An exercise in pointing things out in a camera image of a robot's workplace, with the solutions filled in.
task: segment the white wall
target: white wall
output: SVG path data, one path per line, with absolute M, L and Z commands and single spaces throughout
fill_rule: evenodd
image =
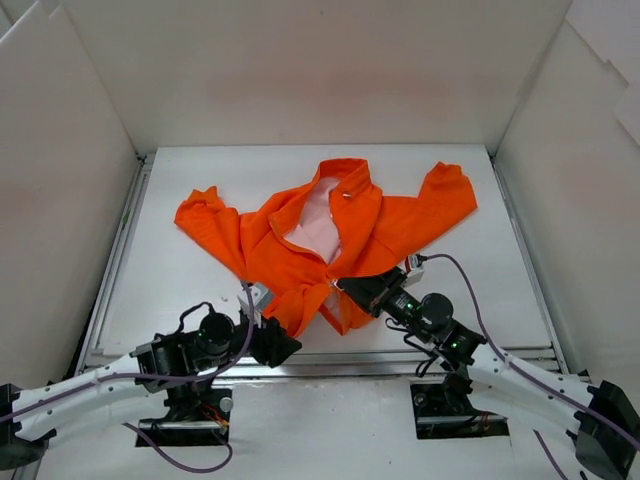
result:
M 0 39 L 0 384 L 57 380 L 102 277 L 136 166 L 63 10 Z
M 34 3 L 36 3 L 36 0 L 0 0 L 0 10 L 6 13 L 9 21 L 13 24 L 16 23 Z M 47 13 L 52 13 L 56 7 L 60 5 L 60 0 L 40 0 L 40 3 Z
M 627 82 L 564 23 L 497 162 L 576 369 L 640 402 L 640 147 Z
M 484 143 L 569 0 L 64 0 L 134 145 Z
M 602 61 L 610 61 L 629 82 L 614 112 L 640 143 L 640 2 L 575 0 L 567 21 Z
M 11 28 L 11 21 L 0 5 L 0 38 Z

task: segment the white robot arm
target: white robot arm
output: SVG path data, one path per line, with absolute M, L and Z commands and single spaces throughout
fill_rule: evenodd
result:
M 240 325 L 203 302 L 182 314 L 175 332 L 156 334 L 109 365 L 34 390 L 0 386 L 0 470 L 37 461 L 47 449 L 111 425 L 192 422 L 214 378 L 245 353 L 263 365 L 280 365 L 301 344 L 277 320 L 262 317 L 271 298 L 264 286 L 245 291 L 246 298 L 238 296 Z M 203 306 L 209 312 L 198 330 L 185 332 L 185 317 Z
M 405 333 L 405 343 L 430 357 L 429 364 L 440 363 L 448 372 L 443 389 L 451 404 L 496 413 L 553 435 L 600 478 L 628 478 L 640 449 L 640 417 L 624 392 L 606 381 L 596 387 L 548 372 L 501 349 L 486 331 L 460 264 L 445 254 L 417 257 L 421 262 L 444 257 L 456 265 L 483 335 L 455 320 L 453 305 L 443 295 L 429 294 L 421 301 L 412 297 L 403 288 L 407 274 L 400 268 L 375 277 L 344 278 L 337 287 L 372 316 L 386 312 L 389 328 Z
M 520 421 L 559 439 L 595 475 L 627 478 L 639 445 L 640 417 L 620 388 L 548 372 L 502 350 L 488 336 L 471 289 L 484 335 L 456 321 L 446 297 L 413 298 L 403 288 L 406 280 L 407 273 L 395 268 L 375 277 L 344 278 L 336 286 L 367 313 L 387 312 L 390 328 L 404 332 L 405 342 L 430 362 L 440 362 L 448 372 L 443 388 L 452 404 Z M 202 392 L 246 352 L 259 363 L 280 365 L 301 345 L 276 319 L 253 308 L 253 301 L 266 306 L 269 296 L 254 285 L 248 300 L 241 298 L 238 326 L 205 302 L 183 314 L 176 332 L 157 334 L 110 365 L 36 390 L 0 387 L 0 470 L 36 461 L 47 448 L 110 425 L 191 421 Z M 209 314 L 200 328 L 184 332 L 184 317 L 203 305 Z

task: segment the shirt sleeve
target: shirt sleeve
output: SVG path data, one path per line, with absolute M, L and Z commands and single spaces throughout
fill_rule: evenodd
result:
M 459 165 L 438 163 L 415 197 L 384 197 L 374 236 L 398 258 L 415 253 L 477 208 L 469 178 Z
M 239 278 L 248 280 L 246 257 L 241 242 L 241 220 L 253 214 L 239 215 L 227 207 L 216 187 L 205 192 L 194 190 L 182 202 L 175 223 L 198 245 L 215 256 Z

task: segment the white panel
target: white panel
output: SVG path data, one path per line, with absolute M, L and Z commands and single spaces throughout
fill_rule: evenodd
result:
M 237 318 L 238 280 L 173 223 L 177 207 L 193 188 L 204 190 L 215 184 L 228 205 L 240 212 L 254 211 L 271 194 L 308 182 L 319 161 L 340 156 L 367 158 L 373 181 L 389 195 L 416 195 L 425 174 L 439 160 L 460 164 L 473 183 L 478 210 L 425 251 L 450 253 L 462 262 L 499 344 L 550 345 L 483 147 L 190 147 L 158 150 L 129 258 L 106 315 L 101 341 L 105 353 L 125 354 L 155 332 L 173 331 L 180 313 L 203 300 Z M 433 291 L 447 295 L 455 305 L 456 318 L 477 330 L 469 292 L 455 267 L 436 260 L 426 270 L 411 291 L 419 298 Z M 407 348 L 402 335 L 388 330 L 382 321 L 341 337 L 320 316 L 300 340 L 307 353 Z
M 4 13 L 4 10 L 2 10 L 2 6 L 0 5 L 0 38 L 2 38 L 2 36 L 7 33 L 10 28 L 11 22 L 9 21 L 9 18 Z
M 624 128 L 636 140 L 640 139 L 640 79 L 627 88 L 614 108 L 614 113 Z
M 569 0 L 65 0 L 139 151 L 482 143 Z
M 73 353 L 135 168 L 63 10 L 0 40 L 0 383 L 57 378 Z
M 568 360 L 640 401 L 640 147 L 613 113 L 626 87 L 565 23 L 498 165 Z
M 11 23 L 16 23 L 35 2 L 36 0 L 0 0 L 0 9 L 4 10 Z
M 575 0 L 567 20 L 631 84 L 614 111 L 640 144 L 640 1 Z
M 416 440 L 406 380 L 241 385 L 233 398 L 234 457 L 218 473 L 223 479 L 553 478 L 533 434 L 517 425 L 511 439 Z M 79 438 L 45 455 L 40 478 L 194 478 L 134 442 L 123 427 Z M 569 478 L 578 478 L 573 455 L 554 443 L 551 448 Z M 226 454 L 223 447 L 167 451 L 198 467 L 215 465 Z

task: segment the shirt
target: shirt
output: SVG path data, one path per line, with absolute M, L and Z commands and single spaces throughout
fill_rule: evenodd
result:
M 269 288 L 275 298 L 263 314 L 289 335 L 300 335 L 317 312 L 344 335 L 371 317 L 335 287 L 337 279 L 390 270 L 475 209 L 457 165 L 438 163 L 417 197 L 385 196 L 366 160 L 337 158 L 255 212 L 226 206 L 215 186 L 194 190 L 175 223 L 238 277 Z

